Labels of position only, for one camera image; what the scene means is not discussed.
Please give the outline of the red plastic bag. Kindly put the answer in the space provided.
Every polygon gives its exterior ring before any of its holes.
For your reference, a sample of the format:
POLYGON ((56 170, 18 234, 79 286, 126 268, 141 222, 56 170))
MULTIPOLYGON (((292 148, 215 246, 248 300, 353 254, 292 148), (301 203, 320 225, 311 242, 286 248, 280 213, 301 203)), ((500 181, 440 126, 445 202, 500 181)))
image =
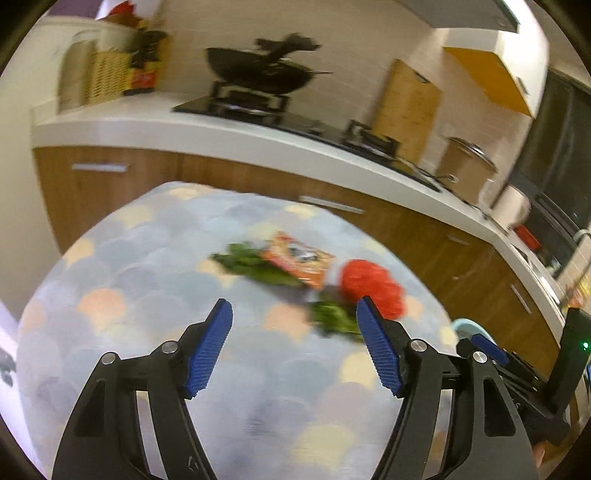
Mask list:
POLYGON ((349 303, 370 296, 381 315, 398 320, 406 313, 405 290, 382 266, 363 259, 353 259, 342 267, 339 289, 349 303))

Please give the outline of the green vegetable scraps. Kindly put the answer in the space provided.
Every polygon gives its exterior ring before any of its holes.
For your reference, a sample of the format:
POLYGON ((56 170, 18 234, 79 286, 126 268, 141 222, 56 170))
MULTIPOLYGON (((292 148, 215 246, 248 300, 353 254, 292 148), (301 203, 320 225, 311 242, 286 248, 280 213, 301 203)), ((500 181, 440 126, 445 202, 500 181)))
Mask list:
POLYGON ((280 293, 290 292, 301 297, 311 324, 322 337, 339 335, 356 343, 363 342, 356 323, 356 307, 342 297, 338 287, 330 285, 315 290, 263 259, 263 250, 250 242, 230 243, 224 252, 211 254, 211 260, 226 274, 242 276, 280 293))

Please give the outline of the orange snack packet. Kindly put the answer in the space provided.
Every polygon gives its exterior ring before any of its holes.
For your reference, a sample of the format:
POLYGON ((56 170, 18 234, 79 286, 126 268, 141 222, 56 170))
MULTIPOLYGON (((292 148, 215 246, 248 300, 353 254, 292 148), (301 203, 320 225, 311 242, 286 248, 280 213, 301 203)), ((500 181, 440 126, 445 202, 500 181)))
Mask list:
POLYGON ((325 277, 335 259, 332 254, 308 246, 284 232, 276 232, 260 256, 315 290, 324 288, 325 277))

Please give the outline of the light blue perforated trash basket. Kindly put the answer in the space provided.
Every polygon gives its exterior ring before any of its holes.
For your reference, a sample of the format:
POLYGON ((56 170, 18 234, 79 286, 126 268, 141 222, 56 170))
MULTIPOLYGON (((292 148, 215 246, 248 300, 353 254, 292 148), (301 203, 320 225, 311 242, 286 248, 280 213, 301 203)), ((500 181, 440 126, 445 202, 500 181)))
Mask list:
POLYGON ((475 346, 496 345, 493 337, 475 321, 459 318, 452 321, 451 327, 457 336, 456 345, 459 345, 463 340, 467 340, 475 346))

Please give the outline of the dark kitchen window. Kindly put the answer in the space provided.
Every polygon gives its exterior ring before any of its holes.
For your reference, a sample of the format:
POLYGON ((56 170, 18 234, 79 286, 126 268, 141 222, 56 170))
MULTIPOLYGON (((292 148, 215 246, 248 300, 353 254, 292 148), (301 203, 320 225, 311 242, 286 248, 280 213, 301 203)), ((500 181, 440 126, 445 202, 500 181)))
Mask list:
POLYGON ((590 224, 590 89, 549 70, 534 119, 509 184, 530 201, 524 227, 534 251, 557 277, 577 249, 575 234, 590 224))

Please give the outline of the wooden base cabinets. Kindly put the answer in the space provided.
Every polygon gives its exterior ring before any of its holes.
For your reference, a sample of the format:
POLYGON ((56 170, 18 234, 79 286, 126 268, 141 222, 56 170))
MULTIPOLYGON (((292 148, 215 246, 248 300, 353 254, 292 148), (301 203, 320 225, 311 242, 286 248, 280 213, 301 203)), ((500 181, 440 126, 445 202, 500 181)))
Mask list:
POLYGON ((168 181, 290 200, 325 209, 396 254, 454 318, 484 327, 502 347, 543 373, 558 356, 562 321, 517 249, 473 209, 409 184, 377 198, 328 182, 242 162, 137 148, 37 147, 37 175, 57 244, 83 233, 168 181))

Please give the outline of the red container on counter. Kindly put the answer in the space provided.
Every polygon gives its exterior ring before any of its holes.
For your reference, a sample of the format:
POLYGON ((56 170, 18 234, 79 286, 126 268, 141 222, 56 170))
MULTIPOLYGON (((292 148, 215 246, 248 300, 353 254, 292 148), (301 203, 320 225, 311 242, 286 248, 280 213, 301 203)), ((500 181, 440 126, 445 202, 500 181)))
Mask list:
POLYGON ((518 225, 514 228, 517 237, 528 247, 529 250, 536 253, 541 248, 541 243, 536 237, 524 226, 518 225))

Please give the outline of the white electric kettle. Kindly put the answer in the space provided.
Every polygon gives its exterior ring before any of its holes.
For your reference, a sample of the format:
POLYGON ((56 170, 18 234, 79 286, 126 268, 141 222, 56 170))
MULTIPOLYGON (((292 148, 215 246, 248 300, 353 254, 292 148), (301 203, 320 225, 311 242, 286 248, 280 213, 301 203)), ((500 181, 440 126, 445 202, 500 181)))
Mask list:
POLYGON ((521 225, 531 210, 529 198, 519 189, 508 185, 494 204, 491 218, 504 231, 521 225))

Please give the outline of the brown rice cooker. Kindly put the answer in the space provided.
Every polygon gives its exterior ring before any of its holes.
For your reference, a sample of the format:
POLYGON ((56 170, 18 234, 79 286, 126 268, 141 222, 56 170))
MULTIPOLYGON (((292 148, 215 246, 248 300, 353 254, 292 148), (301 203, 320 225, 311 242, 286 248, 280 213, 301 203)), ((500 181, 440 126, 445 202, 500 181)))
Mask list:
POLYGON ((435 178, 462 201, 477 205, 497 172, 496 165, 478 145, 450 137, 435 178))

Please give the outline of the wooden cutting board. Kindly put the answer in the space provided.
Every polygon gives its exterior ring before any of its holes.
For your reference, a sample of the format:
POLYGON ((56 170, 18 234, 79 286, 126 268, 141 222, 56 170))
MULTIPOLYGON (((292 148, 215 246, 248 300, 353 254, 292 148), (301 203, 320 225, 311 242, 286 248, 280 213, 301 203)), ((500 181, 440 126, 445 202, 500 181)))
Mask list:
POLYGON ((401 59, 394 59, 373 132, 398 141, 397 156, 418 165, 425 152, 442 91, 401 59))

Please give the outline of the black wok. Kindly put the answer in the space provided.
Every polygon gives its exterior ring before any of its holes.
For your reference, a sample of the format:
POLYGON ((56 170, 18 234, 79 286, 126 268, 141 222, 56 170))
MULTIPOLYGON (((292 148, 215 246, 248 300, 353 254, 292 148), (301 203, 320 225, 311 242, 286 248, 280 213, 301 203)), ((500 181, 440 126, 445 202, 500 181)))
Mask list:
POLYGON ((315 71, 288 58, 294 52, 315 52, 315 39, 291 33, 280 41, 257 38, 257 50, 222 47, 205 49, 209 68, 224 84, 270 95, 287 95, 303 88, 312 78, 329 74, 315 71))

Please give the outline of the black gas stove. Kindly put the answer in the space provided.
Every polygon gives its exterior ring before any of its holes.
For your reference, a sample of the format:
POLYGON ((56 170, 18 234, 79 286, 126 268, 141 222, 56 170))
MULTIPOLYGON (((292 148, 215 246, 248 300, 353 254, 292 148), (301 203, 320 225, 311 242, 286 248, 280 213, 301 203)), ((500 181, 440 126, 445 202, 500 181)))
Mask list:
POLYGON ((215 81, 207 96, 176 105, 172 111, 235 120, 308 138, 356 154, 435 192, 440 190, 427 174, 397 156, 397 140, 377 135, 370 126, 356 120, 336 128, 322 120, 290 113, 288 105, 287 95, 240 90, 215 81))

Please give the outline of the yellow perforated basket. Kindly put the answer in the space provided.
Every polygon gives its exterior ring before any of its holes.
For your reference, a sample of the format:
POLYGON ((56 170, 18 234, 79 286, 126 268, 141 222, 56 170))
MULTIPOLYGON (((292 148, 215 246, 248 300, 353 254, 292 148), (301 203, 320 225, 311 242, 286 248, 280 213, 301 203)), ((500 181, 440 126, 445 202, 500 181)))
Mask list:
POLYGON ((98 51, 93 55, 88 87, 88 104, 116 100, 126 88, 131 54, 115 50, 98 51))

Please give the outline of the grey cylindrical canister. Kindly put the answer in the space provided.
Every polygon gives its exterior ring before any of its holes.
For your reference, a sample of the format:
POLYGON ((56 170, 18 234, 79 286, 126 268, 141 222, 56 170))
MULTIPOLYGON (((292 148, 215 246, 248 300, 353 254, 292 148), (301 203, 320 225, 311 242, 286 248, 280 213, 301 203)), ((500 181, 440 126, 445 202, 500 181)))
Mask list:
POLYGON ((76 33, 71 40, 61 65, 58 82, 58 111, 78 109, 86 104, 89 73, 97 49, 99 32, 96 29, 76 33))

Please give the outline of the dark sauce bottles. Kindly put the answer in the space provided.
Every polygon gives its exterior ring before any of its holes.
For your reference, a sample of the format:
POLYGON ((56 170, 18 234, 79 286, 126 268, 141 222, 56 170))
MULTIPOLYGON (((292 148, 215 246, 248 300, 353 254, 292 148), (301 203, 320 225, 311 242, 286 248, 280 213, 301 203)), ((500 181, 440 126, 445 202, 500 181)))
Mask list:
POLYGON ((162 30, 140 29, 137 32, 130 48, 124 96, 151 93, 155 90, 167 40, 168 34, 162 30))

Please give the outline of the yellow wall cabinet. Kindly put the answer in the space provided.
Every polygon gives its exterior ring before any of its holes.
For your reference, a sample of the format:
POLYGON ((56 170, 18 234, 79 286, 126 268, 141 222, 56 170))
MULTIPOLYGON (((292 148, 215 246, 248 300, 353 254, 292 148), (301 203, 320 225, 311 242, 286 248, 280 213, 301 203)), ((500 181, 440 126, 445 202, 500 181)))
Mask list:
POLYGON ((549 60, 548 40, 538 25, 521 26, 516 33, 450 29, 444 50, 491 102, 531 118, 537 116, 549 60))

